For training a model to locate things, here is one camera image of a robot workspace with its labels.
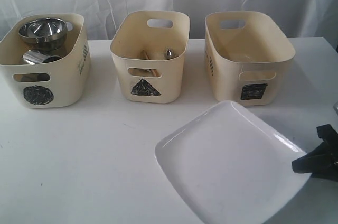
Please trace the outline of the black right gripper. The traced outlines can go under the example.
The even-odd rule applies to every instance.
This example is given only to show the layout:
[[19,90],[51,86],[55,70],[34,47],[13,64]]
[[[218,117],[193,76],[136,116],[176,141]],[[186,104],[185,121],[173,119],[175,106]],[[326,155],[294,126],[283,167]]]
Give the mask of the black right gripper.
[[292,161],[292,169],[299,174],[321,174],[337,182],[337,131],[326,124],[317,127],[317,134],[323,141],[320,147]]

